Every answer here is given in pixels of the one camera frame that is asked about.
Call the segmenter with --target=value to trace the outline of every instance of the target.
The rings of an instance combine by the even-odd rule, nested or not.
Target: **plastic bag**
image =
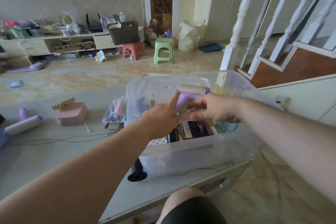
[[[106,123],[122,123],[126,120],[127,99],[126,96],[117,98],[112,101],[107,109],[102,122]]]
[[[204,22],[183,21],[181,23],[181,32],[178,40],[178,48],[181,51],[190,52],[198,49]]]

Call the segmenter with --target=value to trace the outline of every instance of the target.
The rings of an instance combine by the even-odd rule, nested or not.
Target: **black handle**
[[[141,161],[139,158],[135,161],[132,166],[132,173],[127,177],[130,182],[139,182],[147,178],[147,173],[144,172]]]

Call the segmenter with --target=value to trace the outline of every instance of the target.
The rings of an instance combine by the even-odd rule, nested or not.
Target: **blue mat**
[[[206,44],[206,45],[199,46],[199,49],[202,52],[217,52],[217,51],[224,49],[224,47],[217,43],[214,43],[214,44]]]

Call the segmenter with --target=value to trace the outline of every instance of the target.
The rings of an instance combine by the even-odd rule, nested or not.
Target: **purple object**
[[[21,108],[20,109],[20,120],[27,119],[27,108]]]
[[[208,87],[204,87],[204,95],[210,93],[211,90]],[[193,93],[185,93],[185,92],[181,92],[180,97],[178,98],[178,102],[177,105],[174,109],[174,113],[177,113],[179,111],[179,109],[186,104],[189,101],[193,101],[195,99],[198,99],[204,95],[198,95],[198,94],[193,94]]]
[[[170,31],[170,29],[167,30],[167,38],[171,38],[171,31]]]

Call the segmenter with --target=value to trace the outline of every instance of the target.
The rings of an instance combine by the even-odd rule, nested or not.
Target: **white roller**
[[[30,117],[28,119],[19,121],[4,129],[5,133],[11,136],[18,135],[24,131],[37,127],[42,123],[42,117],[40,115]]]

